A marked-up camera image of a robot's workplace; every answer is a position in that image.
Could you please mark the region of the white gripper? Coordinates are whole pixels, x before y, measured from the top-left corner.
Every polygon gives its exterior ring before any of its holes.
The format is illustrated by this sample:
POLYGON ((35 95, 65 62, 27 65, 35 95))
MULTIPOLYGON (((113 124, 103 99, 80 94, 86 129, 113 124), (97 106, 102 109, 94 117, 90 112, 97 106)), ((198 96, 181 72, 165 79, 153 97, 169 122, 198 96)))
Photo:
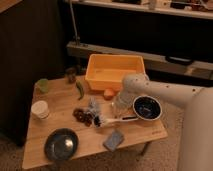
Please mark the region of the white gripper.
POLYGON ((134 99, 134 93, 120 91, 114 99, 114 107, 116 109, 128 109, 131 107, 134 99))

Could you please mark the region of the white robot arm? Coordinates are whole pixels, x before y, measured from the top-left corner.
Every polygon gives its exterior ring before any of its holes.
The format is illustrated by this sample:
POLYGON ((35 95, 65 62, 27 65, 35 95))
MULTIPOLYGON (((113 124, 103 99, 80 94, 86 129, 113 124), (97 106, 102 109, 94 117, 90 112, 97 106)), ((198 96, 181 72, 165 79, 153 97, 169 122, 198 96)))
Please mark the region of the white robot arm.
POLYGON ((157 82, 142 73, 128 74, 114 105, 129 108, 142 94, 185 110, 177 171, 213 171, 213 87, 157 82))

